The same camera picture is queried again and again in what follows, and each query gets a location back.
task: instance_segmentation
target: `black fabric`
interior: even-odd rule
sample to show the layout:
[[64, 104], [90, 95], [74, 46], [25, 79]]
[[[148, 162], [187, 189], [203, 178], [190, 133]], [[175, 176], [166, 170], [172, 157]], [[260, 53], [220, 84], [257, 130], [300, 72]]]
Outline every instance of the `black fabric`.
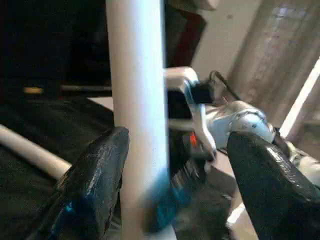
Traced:
[[233, 132], [228, 156], [260, 240], [319, 239], [320, 191], [261, 137]]
[[[70, 163], [75, 163], [101, 133], [114, 127], [110, 110], [82, 98], [6, 103], [0, 105], [0, 116], [1, 124]], [[170, 149], [174, 151], [178, 147], [170, 146]], [[176, 156], [176, 162], [170, 163], [174, 172], [187, 160], [177, 155], [172, 152], [172, 156]], [[1, 233], [11, 231], [11, 225], [16, 222], [23, 225], [33, 219], [40, 206], [50, 198], [55, 184], [48, 175], [4, 147], [0, 148], [0, 179]], [[195, 236], [204, 235], [212, 239], [225, 232], [235, 188], [232, 177], [218, 170], [212, 171], [205, 186], [195, 193], [190, 208], [181, 211], [184, 217], [178, 215], [175, 219], [178, 239], [201, 239]], [[107, 239], [121, 239], [119, 201], [110, 228], [113, 231], [108, 233]]]

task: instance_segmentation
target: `white wall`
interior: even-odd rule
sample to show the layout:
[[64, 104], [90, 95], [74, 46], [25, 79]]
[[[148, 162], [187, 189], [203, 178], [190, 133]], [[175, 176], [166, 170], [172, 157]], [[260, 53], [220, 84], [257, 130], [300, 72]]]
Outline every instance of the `white wall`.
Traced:
[[192, 67], [199, 79], [211, 70], [228, 76], [262, 0], [221, 0], [214, 11], [198, 10], [207, 21]]

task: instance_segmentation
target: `white rod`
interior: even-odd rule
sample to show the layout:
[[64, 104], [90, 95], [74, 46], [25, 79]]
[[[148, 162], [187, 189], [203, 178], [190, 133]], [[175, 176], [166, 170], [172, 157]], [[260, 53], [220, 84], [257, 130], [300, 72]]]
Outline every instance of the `white rod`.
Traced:
[[305, 101], [307, 100], [308, 95], [310, 94], [311, 90], [315, 86], [319, 76], [320, 76], [320, 58], [317, 60], [314, 68], [312, 69], [310, 75], [305, 81], [298, 97], [296, 98], [294, 104], [292, 105], [288, 115], [286, 116], [280, 128], [280, 134], [282, 137], [286, 138], [290, 133]]
[[13, 150], [25, 158], [30, 164], [35, 165], [56, 180], [60, 179], [71, 167], [69, 162], [29, 141], [2, 124], [0, 124], [0, 144]]
[[161, 8], [160, 0], [106, 1], [114, 122], [130, 135], [120, 190], [123, 240], [145, 239], [138, 205], [167, 169]]

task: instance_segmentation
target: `black cable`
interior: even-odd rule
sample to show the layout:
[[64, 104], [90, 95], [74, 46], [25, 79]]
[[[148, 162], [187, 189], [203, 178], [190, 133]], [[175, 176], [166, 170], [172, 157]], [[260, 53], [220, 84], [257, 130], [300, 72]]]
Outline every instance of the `black cable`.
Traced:
[[210, 72], [210, 75], [209, 75], [209, 80], [210, 80], [210, 81], [212, 81], [212, 82], [214, 81], [213, 74], [214, 74], [215, 77], [217, 77], [217, 78], [225, 85], [226, 89], [231, 93], [231, 95], [232, 95], [237, 101], [242, 101], [241, 98], [238, 96], [238, 94], [236, 94], [236, 93], [231, 89], [231, 87], [229, 87], [227, 81], [226, 81], [225, 78], [221, 75], [220, 72], [215, 71], [215, 70], [211, 71], [211, 72]]

